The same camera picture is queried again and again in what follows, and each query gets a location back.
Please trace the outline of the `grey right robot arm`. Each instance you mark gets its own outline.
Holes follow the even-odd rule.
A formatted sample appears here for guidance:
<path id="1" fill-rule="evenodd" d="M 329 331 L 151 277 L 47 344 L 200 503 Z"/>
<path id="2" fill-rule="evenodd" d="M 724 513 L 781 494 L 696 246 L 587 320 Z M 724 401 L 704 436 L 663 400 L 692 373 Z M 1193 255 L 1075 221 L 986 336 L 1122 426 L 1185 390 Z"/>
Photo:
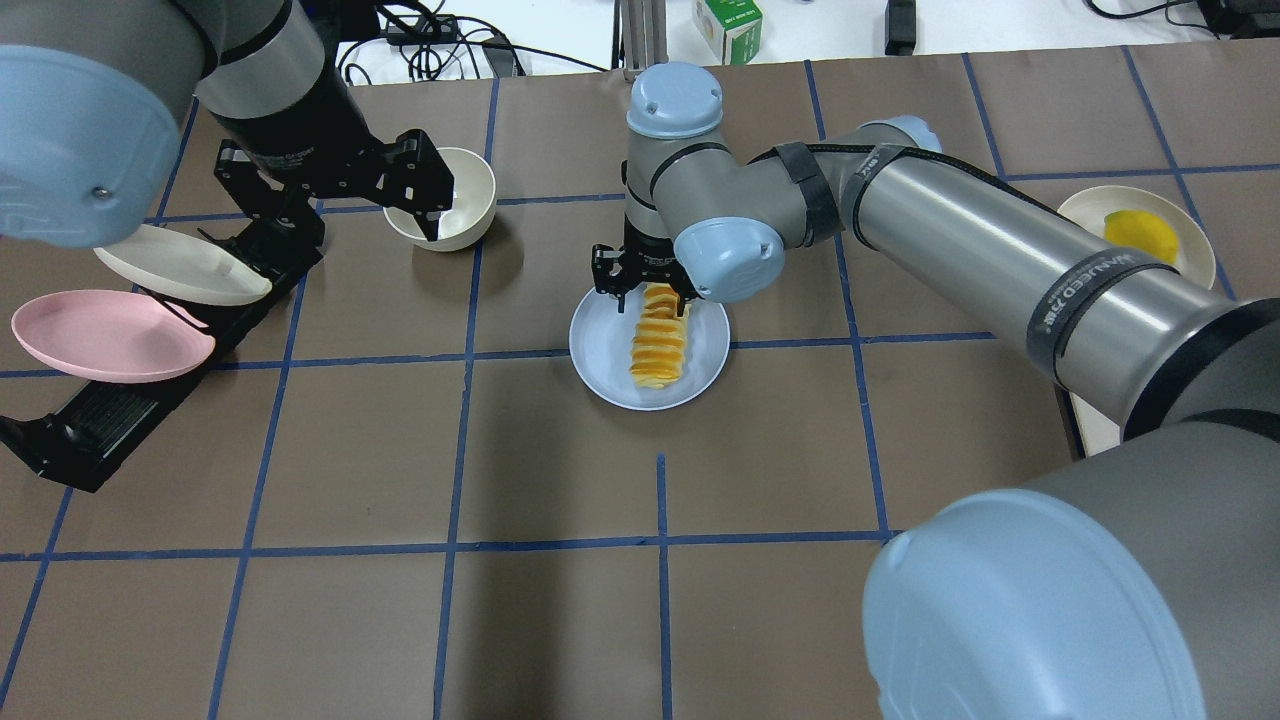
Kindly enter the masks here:
<path id="1" fill-rule="evenodd" d="M 915 117 L 739 165 L 721 87 L 671 63 L 637 77 L 623 167 L 622 291 L 668 272 L 696 325 L 637 351 L 687 366 L 728 350 L 723 302 L 772 282 L 786 243 L 846 224 L 992 327 L 978 341 L 852 341 L 855 377 L 808 351 L 750 352 L 708 419 L 662 443 L 662 577 L 676 591 L 684 719 L 1275 719 L 1277 301 L 1230 304 L 940 154 Z M 963 439 L 1036 468 L 1056 382 L 1119 421 L 1119 446 L 877 532 L 685 536 L 696 493 L 763 512 L 829 506 L 847 448 L 915 487 L 963 473 Z M 909 462 L 908 451 L 925 456 Z"/>

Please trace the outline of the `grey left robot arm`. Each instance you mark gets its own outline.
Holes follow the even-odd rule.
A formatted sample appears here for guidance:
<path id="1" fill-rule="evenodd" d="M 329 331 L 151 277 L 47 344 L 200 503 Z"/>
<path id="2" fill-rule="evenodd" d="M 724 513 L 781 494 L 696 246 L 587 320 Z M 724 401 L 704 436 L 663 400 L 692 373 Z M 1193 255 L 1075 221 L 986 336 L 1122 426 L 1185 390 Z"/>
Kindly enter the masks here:
<path id="1" fill-rule="evenodd" d="M 369 129 L 297 1 L 5 1 L 3 233 L 96 249 L 145 220 L 192 101 L 250 161 L 227 188 L 285 227 L 315 199 L 408 213 L 430 240 L 454 178 L 420 129 Z"/>

